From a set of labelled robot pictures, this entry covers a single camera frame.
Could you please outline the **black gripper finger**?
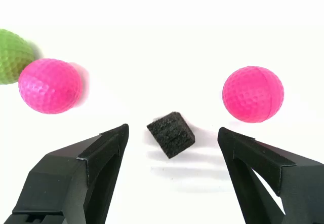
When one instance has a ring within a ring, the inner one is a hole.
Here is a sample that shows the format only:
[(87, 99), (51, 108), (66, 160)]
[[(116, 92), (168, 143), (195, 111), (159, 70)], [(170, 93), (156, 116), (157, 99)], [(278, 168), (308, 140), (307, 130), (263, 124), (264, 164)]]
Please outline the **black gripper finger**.
[(222, 151), (246, 223), (323, 223), (323, 164), (221, 127)]
[(105, 223), (128, 139), (122, 124), (46, 154), (6, 223)]

